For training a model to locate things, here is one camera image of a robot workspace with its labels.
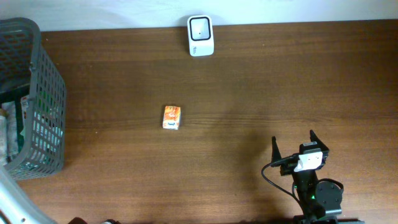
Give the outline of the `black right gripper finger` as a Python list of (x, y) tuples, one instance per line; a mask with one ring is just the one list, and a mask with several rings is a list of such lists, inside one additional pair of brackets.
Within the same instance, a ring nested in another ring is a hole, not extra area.
[(329, 148), (318, 138), (318, 136), (315, 134), (315, 132), (312, 129), (310, 130), (310, 140), (311, 142), (317, 143), (324, 156), (328, 155), (330, 151)]
[(279, 151), (279, 147), (277, 145), (277, 141), (276, 141), (276, 137), (273, 136), (272, 139), (272, 158), (271, 158), (271, 162), (277, 162), (279, 160), (281, 160), (281, 154)]

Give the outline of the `orange tissue pack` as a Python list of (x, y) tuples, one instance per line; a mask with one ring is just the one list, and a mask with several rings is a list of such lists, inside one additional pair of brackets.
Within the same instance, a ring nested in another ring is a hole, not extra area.
[(165, 106), (162, 127), (164, 129), (178, 130), (181, 120), (181, 108), (178, 106)]

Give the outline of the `green wipes package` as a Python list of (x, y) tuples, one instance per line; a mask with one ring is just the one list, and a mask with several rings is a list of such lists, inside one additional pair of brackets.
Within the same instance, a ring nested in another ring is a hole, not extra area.
[(28, 97), (12, 93), (1, 95), (1, 109), (7, 112), (7, 160), (16, 158), (24, 146)]

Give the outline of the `white tube gold cap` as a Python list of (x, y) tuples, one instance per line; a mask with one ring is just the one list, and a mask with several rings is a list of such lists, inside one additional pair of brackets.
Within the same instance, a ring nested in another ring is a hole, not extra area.
[(0, 160), (4, 166), (7, 164), (7, 112), (4, 109), (1, 109), (0, 119)]

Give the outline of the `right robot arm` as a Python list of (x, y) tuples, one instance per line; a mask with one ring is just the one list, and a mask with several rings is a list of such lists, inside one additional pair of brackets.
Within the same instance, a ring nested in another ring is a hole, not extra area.
[(299, 204), (303, 214), (294, 217), (295, 223), (338, 223), (342, 213), (344, 186), (333, 179), (319, 179), (316, 171), (325, 164), (329, 148), (310, 131), (310, 142), (299, 145), (299, 152), (282, 157), (276, 137), (272, 137), (271, 167), (279, 167), (281, 176), (293, 178), (288, 194)]

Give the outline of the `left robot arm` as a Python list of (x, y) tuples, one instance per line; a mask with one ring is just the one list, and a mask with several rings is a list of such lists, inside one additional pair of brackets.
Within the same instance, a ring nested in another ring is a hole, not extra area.
[(1, 166), (1, 224), (56, 223), (41, 211)]

